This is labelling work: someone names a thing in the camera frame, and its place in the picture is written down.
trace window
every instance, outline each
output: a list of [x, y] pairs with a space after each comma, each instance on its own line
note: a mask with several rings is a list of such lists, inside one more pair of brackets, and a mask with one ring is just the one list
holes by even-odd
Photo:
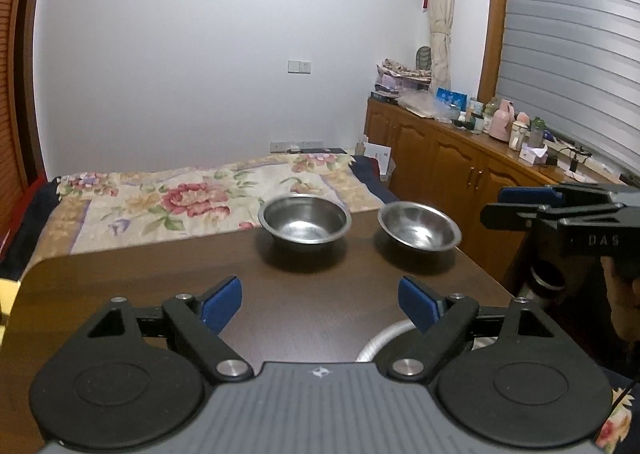
[[640, 173], [640, 0], [507, 0], [497, 94]]

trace bowl rim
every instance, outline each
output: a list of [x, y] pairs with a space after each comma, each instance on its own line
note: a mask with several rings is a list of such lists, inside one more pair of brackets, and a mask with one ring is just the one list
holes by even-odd
[[[320, 199], [320, 200], [329, 202], [332, 205], [335, 205], [337, 208], [339, 208], [344, 214], [345, 216], [344, 225], [339, 231], [334, 232], [333, 234], [330, 234], [325, 238], [318, 238], [318, 239], [299, 239], [299, 238], [294, 239], [281, 232], [278, 232], [275, 228], [273, 228], [271, 225], [267, 223], [266, 219], [264, 218], [264, 212], [271, 205], [274, 205], [275, 203], [282, 201], [284, 199], [290, 199], [290, 198], [315, 198], [315, 199]], [[336, 203], [328, 198], [325, 198], [324, 196], [318, 196], [315, 194], [292, 193], [292, 194], [283, 194], [280, 196], [276, 196], [275, 198], [271, 198], [270, 200], [260, 205], [260, 209], [258, 210], [258, 221], [260, 222], [260, 225], [262, 225], [262, 228], [264, 228], [269, 234], [271, 234], [274, 237], [280, 238], [281, 240], [288, 241], [289, 243], [296, 243], [299, 245], [323, 245], [325, 243], [331, 243], [332, 241], [337, 241], [338, 239], [343, 237], [351, 228], [352, 219], [351, 219], [351, 213], [346, 207], [343, 207], [339, 203]]]
[[[447, 222], [449, 222], [449, 225], [453, 230], [453, 241], [451, 243], [448, 243], [446, 246], [442, 246], [442, 247], [419, 247], [413, 243], [409, 243], [408, 241], [404, 241], [403, 239], [399, 238], [396, 234], [394, 234], [391, 230], [389, 230], [389, 228], [386, 226], [383, 220], [383, 215], [385, 215], [386, 212], [389, 212], [391, 208], [398, 207], [398, 206], [401, 208], [402, 207], [420, 208], [420, 209], [427, 210], [428, 212], [432, 212], [434, 214], [442, 216], [444, 219], [446, 219]], [[393, 239], [398, 241], [398, 243], [402, 243], [403, 245], [409, 248], [412, 248], [414, 250], [420, 250], [425, 252], [446, 252], [448, 250], [456, 248], [462, 241], [462, 231], [460, 230], [460, 227], [458, 226], [458, 224], [455, 221], [453, 221], [453, 219], [451, 219], [449, 216], [444, 214], [444, 212], [439, 211], [434, 207], [431, 207], [429, 205], [424, 205], [422, 203], [417, 203], [414, 201], [393, 201], [391, 203], [387, 203], [385, 206], [381, 207], [378, 210], [378, 223], [380, 223], [380, 226], [382, 227], [382, 229], [389, 236], [391, 236]]]

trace stainless steel bowl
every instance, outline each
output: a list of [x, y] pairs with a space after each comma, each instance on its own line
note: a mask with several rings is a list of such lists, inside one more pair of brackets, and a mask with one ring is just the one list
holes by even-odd
[[378, 211], [378, 221], [393, 239], [415, 250], [444, 252], [462, 241], [462, 232], [453, 219], [433, 207], [412, 201], [385, 205]]
[[277, 240], [308, 251], [340, 239], [351, 227], [349, 211], [311, 194], [269, 200], [260, 207], [258, 219]]

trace black round disc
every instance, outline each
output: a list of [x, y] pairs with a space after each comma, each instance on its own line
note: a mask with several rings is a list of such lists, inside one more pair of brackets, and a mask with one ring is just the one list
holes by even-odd
[[83, 450], [139, 446], [176, 429], [203, 396], [202, 376], [174, 352], [53, 358], [30, 392], [33, 415], [53, 438]]
[[438, 380], [440, 402], [470, 431], [515, 448], [559, 448], [591, 437], [609, 414], [606, 378], [582, 352], [529, 349], [527, 339], [498, 340], [454, 358]]

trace blue gripper pad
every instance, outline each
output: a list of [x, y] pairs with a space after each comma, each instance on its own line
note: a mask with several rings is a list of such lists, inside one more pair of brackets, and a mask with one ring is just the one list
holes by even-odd
[[224, 286], [202, 303], [200, 320], [218, 335], [242, 304], [242, 284], [240, 279], [232, 277]]
[[414, 285], [408, 277], [400, 279], [398, 284], [398, 306], [420, 333], [426, 332], [441, 317], [436, 300]]
[[526, 203], [530, 205], [564, 205], [562, 193], [552, 187], [503, 187], [498, 194], [499, 203]]

